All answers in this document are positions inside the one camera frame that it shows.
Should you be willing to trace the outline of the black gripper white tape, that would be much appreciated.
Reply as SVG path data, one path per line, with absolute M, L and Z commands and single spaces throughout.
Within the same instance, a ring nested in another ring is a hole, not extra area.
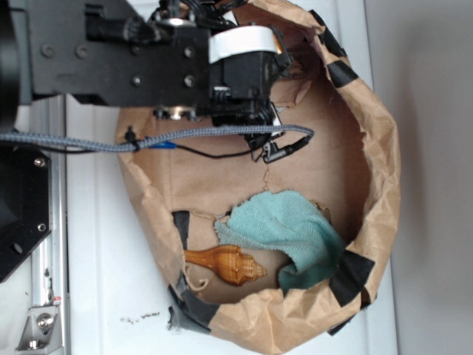
M 211 117 L 214 126 L 279 126 L 273 85 L 289 74 L 292 57 L 273 26 L 247 25 L 208 41 Z

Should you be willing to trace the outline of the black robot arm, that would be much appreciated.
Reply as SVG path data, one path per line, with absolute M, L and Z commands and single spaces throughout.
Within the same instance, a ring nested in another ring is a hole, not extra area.
M 102 143 L 15 131 L 18 108 L 68 94 L 82 104 L 148 107 L 158 118 L 273 130 L 270 92 L 291 57 L 270 25 L 230 19 L 240 1 L 1 3 L 1 142 L 113 152 Z

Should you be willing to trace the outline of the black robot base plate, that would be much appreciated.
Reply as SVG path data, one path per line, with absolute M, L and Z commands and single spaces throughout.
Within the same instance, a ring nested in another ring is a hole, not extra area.
M 1 281 L 50 233 L 50 159 L 39 150 L 1 148 Z

